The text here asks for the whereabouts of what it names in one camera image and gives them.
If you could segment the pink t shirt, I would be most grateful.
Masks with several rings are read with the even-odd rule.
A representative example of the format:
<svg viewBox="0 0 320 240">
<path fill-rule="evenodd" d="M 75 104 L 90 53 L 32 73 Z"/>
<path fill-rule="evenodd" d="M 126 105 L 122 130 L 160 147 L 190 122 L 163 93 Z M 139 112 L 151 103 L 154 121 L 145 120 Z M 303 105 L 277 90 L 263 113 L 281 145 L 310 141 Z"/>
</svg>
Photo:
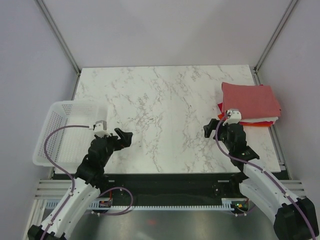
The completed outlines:
<svg viewBox="0 0 320 240">
<path fill-rule="evenodd" d="M 243 119 L 281 116 L 281 106 L 269 85 L 221 84 L 222 111 L 239 110 Z"/>
</svg>

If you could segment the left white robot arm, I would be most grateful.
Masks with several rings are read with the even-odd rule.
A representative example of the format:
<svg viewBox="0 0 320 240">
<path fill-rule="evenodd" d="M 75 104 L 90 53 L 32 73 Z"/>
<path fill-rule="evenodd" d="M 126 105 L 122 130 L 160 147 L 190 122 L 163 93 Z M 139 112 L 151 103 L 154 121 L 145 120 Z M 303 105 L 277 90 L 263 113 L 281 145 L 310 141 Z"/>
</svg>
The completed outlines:
<svg viewBox="0 0 320 240">
<path fill-rule="evenodd" d="M 70 176 L 71 185 L 58 205 L 42 223 L 32 225 L 27 237 L 30 240 L 66 240 L 75 226 L 98 197 L 106 196 L 110 185 L 105 179 L 105 166 L 116 151 L 128 148 L 132 143 L 132 132 L 115 128 L 115 134 L 96 132 L 87 154 L 76 173 Z"/>
</svg>

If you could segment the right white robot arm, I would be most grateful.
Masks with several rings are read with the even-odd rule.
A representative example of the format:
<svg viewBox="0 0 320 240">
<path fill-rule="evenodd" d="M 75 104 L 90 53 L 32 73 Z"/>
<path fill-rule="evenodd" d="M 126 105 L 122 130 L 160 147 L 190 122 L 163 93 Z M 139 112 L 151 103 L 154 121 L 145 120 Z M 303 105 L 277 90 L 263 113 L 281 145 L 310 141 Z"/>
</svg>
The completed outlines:
<svg viewBox="0 0 320 240">
<path fill-rule="evenodd" d="M 315 240 L 320 235 L 313 202 L 301 198 L 276 178 L 247 144 L 244 127 L 228 124 L 224 119 L 211 119 L 204 125 L 204 136 L 214 134 L 222 153 L 239 172 L 231 177 L 229 191 L 235 197 L 245 196 L 270 220 L 280 240 Z"/>
</svg>

